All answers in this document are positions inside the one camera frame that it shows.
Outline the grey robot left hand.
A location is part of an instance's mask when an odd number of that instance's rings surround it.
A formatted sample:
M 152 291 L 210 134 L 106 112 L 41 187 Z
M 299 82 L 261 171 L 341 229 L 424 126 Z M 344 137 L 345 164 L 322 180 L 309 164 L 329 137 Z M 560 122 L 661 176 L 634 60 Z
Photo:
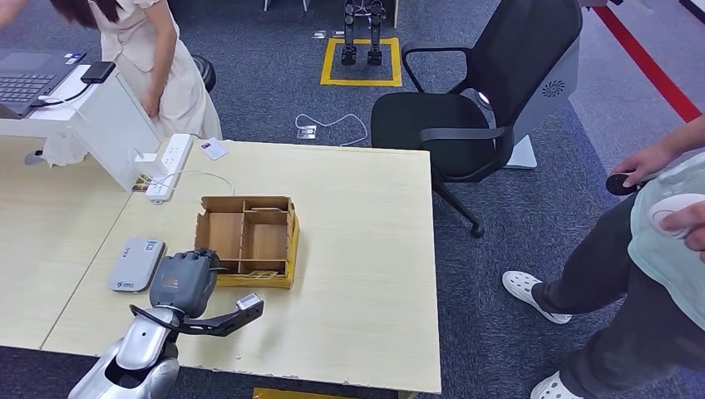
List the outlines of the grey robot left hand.
M 165 256 L 150 286 L 150 305 L 175 308 L 188 318 L 200 317 L 214 291 L 219 257 L 201 248 Z

